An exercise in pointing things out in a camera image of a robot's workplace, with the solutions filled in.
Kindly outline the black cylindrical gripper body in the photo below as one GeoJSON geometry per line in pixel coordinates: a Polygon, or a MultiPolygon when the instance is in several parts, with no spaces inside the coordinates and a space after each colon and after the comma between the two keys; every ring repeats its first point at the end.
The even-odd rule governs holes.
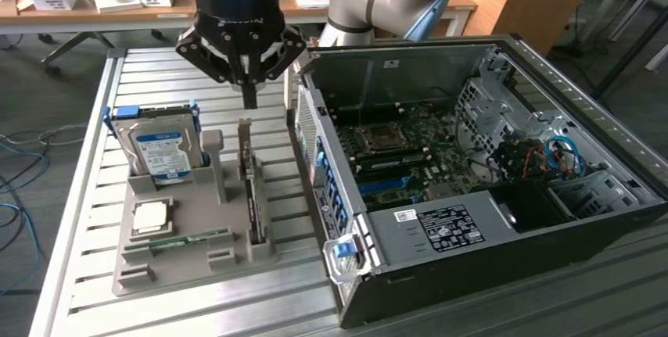
{"type": "Polygon", "coordinates": [[[185,30],[186,59],[285,59],[287,31],[279,0],[194,0],[185,30]]]}

